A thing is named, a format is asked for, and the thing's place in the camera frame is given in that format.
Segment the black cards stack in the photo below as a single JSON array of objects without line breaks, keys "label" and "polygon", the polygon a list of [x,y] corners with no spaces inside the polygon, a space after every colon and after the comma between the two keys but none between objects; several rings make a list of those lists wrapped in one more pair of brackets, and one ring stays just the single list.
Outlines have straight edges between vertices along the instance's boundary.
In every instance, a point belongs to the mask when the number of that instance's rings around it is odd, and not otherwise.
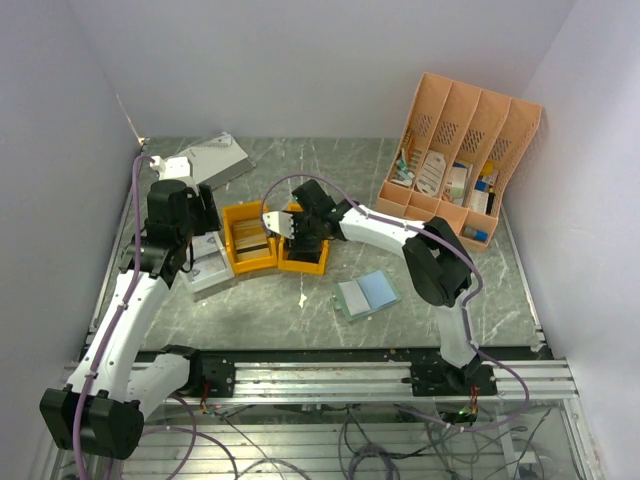
[{"label": "black cards stack", "polygon": [[287,259],[289,261],[298,261],[316,264],[322,254],[322,242],[311,241],[287,241]]}]

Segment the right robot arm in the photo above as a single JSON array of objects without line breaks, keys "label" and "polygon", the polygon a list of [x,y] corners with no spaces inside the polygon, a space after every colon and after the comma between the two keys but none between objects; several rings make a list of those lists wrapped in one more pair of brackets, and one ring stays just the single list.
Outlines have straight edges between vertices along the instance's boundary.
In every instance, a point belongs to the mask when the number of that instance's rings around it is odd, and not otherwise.
[{"label": "right robot arm", "polygon": [[455,396],[471,389],[480,359],[466,304],[474,295],[470,288],[477,270],[448,222],[440,217],[402,220],[349,198],[336,202],[315,178],[292,196],[302,208],[291,215],[294,240],[360,242],[404,259],[415,292],[437,309],[440,356],[446,364],[440,373],[442,387]]}]

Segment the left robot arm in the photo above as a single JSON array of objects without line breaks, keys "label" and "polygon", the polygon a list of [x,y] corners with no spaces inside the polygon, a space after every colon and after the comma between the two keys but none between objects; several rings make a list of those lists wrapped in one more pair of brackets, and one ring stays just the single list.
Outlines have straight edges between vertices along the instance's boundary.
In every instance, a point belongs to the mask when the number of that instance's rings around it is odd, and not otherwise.
[{"label": "left robot arm", "polygon": [[40,412],[64,450],[124,460],[147,417],[171,394],[192,397],[204,373],[189,347],[166,347],[150,366],[133,368],[146,332],[192,253],[197,236],[220,228],[211,188],[159,180],[146,197],[123,252],[116,288],[94,340],[61,389],[49,388]]}]

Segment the gold cards stack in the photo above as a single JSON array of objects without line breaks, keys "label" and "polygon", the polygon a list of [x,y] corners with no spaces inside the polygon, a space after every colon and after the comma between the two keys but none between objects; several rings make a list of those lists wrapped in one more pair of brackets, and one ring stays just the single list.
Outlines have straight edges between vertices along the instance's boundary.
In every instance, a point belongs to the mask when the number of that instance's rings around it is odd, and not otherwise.
[{"label": "gold cards stack", "polygon": [[268,239],[259,219],[234,222],[232,237],[239,262],[256,260],[270,254]]}]

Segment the silver VIP cards stack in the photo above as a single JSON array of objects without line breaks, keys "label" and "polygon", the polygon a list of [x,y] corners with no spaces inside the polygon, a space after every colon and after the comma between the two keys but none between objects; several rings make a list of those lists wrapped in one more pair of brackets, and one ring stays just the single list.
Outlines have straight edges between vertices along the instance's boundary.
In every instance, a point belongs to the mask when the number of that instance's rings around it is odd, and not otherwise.
[{"label": "silver VIP cards stack", "polygon": [[193,240],[195,280],[209,278],[225,269],[219,237],[216,233],[195,237]]}]

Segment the right yellow bin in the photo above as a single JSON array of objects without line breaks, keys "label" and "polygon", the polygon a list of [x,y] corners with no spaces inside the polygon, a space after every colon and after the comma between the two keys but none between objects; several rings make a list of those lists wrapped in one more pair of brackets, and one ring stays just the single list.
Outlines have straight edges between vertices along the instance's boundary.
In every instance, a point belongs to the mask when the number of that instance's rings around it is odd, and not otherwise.
[{"label": "right yellow bin", "polygon": [[292,237],[278,234],[278,268],[282,271],[324,275],[329,256],[329,241],[321,221],[297,203],[284,210],[292,216]]}]

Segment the yellow bin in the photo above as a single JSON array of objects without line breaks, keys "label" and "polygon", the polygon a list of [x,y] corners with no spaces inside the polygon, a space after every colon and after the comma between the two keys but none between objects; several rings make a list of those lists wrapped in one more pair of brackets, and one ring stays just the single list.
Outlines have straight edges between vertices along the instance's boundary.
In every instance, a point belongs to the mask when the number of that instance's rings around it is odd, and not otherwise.
[{"label": "yellow bin", "polygon": [[225,247],[236,275],[275,268],[277,245],[262,227],[262,214],[269,211],[259,201],[223,208]]},{"label": "yellow bin", "polygon": [[329,241],[321,221],[297,203],[284,210],[292,216],[292,237],[278,234],[278,268],[282,271],[324,275],[329,256]]}]

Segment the grey white booklet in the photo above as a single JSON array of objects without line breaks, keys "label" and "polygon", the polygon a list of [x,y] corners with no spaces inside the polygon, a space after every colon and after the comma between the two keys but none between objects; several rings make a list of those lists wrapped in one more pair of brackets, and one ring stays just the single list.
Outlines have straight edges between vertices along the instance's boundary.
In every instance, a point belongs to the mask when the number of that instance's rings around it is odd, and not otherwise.
[{"label": "grey white booklet", "polygon": [[216,137],[196,142],[177,154],[186,157],[196,184],[207,183],[213,189],[255,168],[255,163],[235,138],[222,132]]}]

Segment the left yellow bin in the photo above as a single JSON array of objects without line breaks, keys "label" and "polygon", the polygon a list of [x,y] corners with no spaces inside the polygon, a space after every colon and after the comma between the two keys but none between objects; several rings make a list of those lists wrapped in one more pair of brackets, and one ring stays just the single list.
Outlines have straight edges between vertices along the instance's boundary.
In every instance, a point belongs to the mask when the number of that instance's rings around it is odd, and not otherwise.
[{"label": "left yellow bin", "polygon": [[269,211],[259,201],[223,208],[225,247],[236,275],[275,268],[277,245],[262,227],[262,214]]}]

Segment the white bin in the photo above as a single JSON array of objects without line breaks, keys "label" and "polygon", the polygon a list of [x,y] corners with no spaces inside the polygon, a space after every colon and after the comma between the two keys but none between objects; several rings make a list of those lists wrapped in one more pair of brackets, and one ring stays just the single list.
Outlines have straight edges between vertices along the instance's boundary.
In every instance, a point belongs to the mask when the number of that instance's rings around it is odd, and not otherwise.
[{"label": "white bin", "polygon": [[199,294],[235,276],[218,232],[194,237],[192,246],[194,259],[190,260],[189,257],[184,264],[187,272],[180,272],[186,290],[190,294]]}]

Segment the white oval paint palette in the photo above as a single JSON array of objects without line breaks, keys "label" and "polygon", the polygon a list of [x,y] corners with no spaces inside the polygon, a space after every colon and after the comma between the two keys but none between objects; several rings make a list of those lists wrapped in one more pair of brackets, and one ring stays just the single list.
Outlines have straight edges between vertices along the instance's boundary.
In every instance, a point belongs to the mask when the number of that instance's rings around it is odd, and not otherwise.
[{"label": "white oval paint palette", "polygon": [[440,152],[429,150],[416,176],[416,190],[424,195],[435,197],[440,190],[446,167],[445,156]]}]

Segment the red white box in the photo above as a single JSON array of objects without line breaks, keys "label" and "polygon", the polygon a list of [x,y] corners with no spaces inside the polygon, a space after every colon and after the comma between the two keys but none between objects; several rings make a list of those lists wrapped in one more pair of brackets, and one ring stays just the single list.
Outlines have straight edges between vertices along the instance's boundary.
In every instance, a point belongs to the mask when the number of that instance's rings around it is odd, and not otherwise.
[{"label": "red white box", "polygon": [[464,164],[455,163],[446,179],[443,197],[452,201],[462,201],[466,194],[471,169]]}]

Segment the blue white box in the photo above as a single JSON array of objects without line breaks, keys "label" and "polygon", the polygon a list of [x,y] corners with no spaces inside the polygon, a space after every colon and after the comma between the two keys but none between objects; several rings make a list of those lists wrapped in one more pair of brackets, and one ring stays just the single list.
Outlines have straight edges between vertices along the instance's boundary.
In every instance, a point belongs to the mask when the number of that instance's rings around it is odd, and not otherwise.
[{"label": "blue white box", "polygon": [[496,196],[495,185],[499,172],[494,170],[489,175],[480,175],[471,192],[468,208],[476,213],[489,215]]}]

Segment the orange file organizer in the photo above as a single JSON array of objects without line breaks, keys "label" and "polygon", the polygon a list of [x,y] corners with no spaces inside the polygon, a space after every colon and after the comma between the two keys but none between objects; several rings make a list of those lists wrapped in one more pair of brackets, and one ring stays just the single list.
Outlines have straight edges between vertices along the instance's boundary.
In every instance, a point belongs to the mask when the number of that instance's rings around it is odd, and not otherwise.
[{"label": "orange file organizer", "polygon": [[[506,187],[536,134],[541,106],[497,92],[425,73],[416,89],[403,135],[376,200],[377,210],[410,220],[447,220],[463,245],[487,249],[498,222]],[[416,190],[429,150],[445,156],[446,171],[435,197]],[[465,197],[443,197],[455,163],[471,169]],[[480,175],[499,172],[489,215],[471,211],[469,199]]]}]

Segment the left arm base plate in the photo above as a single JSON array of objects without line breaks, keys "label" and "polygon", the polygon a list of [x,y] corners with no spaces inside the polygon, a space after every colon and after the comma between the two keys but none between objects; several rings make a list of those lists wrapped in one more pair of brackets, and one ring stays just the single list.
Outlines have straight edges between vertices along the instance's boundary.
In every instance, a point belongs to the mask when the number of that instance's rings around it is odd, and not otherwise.
[{"label": "left arm base plate", "polygon": [[189,363],[188,375],[181,380],[176,391],[178,395],[206,398],[233,396],[236,367],[222,354],[179,345],[167,345],[161,353],[177,355]]}]

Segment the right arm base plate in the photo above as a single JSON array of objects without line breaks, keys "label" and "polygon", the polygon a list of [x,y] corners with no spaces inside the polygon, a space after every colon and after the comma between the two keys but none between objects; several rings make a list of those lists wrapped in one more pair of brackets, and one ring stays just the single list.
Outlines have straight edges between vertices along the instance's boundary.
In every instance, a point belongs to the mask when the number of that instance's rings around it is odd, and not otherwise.
[{"label": "right arm base plate", "polygon": [[411,364],[407,376],[401,379],[411,387],[414,397],[492,396],[497,393],[493,369],[481,365],[471,375],[440,363]]}]

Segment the aluminium rail frame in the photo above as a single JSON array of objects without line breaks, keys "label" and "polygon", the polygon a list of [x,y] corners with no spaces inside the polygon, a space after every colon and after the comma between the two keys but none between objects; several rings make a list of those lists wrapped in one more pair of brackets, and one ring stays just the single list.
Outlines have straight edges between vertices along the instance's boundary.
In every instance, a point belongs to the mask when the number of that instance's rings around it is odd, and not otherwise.
[{"label": "aluminium rail frame", "polygon": [[48,443],[40,479],[600,479],[577,385],[545,351],[490,348],[492,396],[414,397],[432,349],[215,352],[231,398],[167,397],[131,456]]}]

